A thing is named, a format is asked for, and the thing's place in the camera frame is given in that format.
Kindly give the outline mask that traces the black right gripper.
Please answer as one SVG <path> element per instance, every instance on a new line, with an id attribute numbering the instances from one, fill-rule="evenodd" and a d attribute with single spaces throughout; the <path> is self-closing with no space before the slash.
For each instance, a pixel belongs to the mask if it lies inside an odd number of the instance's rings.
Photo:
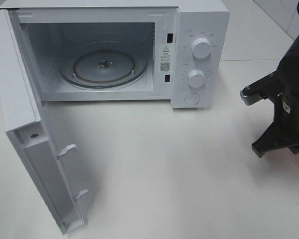
<path id="1" fill-rule="evenodd" d="M 284 91 L 274 103 L 274 119 L 270 126 L 252 143 L 252 150 L 259 158 L 266 152 L 288 148 L 299 153 L 299 93 L 283 84 Z"/>

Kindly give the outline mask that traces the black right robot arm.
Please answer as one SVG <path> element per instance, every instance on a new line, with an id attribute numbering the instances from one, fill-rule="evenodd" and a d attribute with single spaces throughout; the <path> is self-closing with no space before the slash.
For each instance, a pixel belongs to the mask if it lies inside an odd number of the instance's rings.
<path id="1" fill-rule="evenodd" d="M 262 157 L 266 152 L 288 148 L 299 153 L 299 36 L 284 55 L 276 71 L 245 87 L 245 104 L 269 99 L 274 104 L 271 125 L 252 143 L 252 150 Z"/>

